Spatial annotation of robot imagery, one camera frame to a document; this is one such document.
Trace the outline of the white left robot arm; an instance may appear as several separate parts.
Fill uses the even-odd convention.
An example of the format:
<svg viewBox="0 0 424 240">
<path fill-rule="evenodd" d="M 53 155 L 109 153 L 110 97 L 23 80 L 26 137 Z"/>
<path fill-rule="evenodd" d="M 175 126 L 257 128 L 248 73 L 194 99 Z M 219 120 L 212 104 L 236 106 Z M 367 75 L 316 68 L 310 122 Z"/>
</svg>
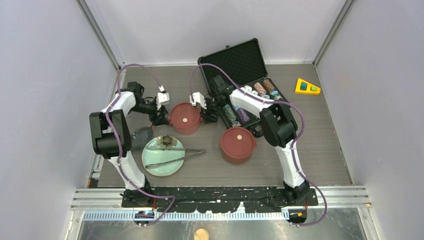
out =
<svg viewBox="0 0 424 240">
<path fill-rule="evenodd" d="M 112 163 L 124 182 L 123 198 L 148 207 L 155 195 L 132 155 L 132 136 L 126 117 L 132 112 L 142 113 L 147 114 L 155 126 L 168 125 L 165 106 L 170 103 L 170 96 L 161 85 L 157 95 L 149 101 L 143 97 L 144 90 L 135 81 L 118 89 L 107 107 L 89 115 L 89 126 L 94 152 Z"/>
</svg>

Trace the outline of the light green ceramic plate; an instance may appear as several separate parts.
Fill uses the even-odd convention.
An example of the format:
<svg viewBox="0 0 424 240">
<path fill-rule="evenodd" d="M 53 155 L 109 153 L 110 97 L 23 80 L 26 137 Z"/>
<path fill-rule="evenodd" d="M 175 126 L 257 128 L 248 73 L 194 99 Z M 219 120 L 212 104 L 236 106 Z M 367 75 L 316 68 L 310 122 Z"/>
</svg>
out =
<svg viewBox="0 0 424 240">
<path fill-rule="evenodd" d="M 156 177 L 168 177 L 176 173 L 184 163 L 183 158 L 186 154 L 183 150 L 157 150 L 158 138 L 150 140 L 141 153 L 141 162 L 148 173 Z"/>
</svg>

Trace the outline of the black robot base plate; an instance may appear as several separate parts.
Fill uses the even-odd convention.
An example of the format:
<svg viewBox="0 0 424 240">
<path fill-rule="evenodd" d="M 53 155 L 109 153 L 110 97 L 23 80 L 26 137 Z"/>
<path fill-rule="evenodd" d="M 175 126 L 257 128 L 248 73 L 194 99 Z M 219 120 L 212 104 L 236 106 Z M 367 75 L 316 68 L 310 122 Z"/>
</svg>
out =
<svg viewBox="0 0 424 240">
<path fill-rule="evenodd" d="M 289 197 L 276 186 L 237 187 L 155 187 L 146 196 L 137 190 L 120 193 L 124 208 L 154 208 L 162 213 L 234 213 L 240 206 L 246 213 L 276 213 L 284 207 L 317 206 L 315 189 L 300 198 Z"/>
</svg>

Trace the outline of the metal tongs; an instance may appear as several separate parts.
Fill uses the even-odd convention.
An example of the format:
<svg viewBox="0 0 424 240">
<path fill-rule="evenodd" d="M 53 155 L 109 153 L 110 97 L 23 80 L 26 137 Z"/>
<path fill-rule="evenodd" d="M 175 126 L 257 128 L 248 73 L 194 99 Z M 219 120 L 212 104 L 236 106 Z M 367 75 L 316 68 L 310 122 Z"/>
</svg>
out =
<svg viewBox="0 0 424 240">
<path fill-rule="evenodd" d="M 143 162 L 146 169 L 154 169 L 167 164 L 189 160 L 199 155 L 205 154 L 206 150 L 194 148 L 178 148 L 178 147 L 148 147 L 148 155 Z"/>
</svg>

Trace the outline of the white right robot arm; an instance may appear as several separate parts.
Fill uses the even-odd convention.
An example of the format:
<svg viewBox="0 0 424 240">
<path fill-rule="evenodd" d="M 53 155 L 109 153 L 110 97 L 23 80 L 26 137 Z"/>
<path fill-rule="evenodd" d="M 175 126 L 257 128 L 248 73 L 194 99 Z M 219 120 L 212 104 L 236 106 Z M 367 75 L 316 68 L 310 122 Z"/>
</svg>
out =
<svg viewBox="0 0 424 240">
<path fill-rule="evenodd" d="M 284 194 L 288 203 L 299 205 L 310 188 L 297 151 L 297 140 L 304 131 L 304 126 L 297 133 L 298 125 L 291 110 L 300 116 L 301 112 L 286 101 L 265 99 L 237 87 L 224 96 L 233 106 L 241 107 L 260 119 L 263 136 L 267 143 L 277 152 L 283 170 Z"/>
</svg>

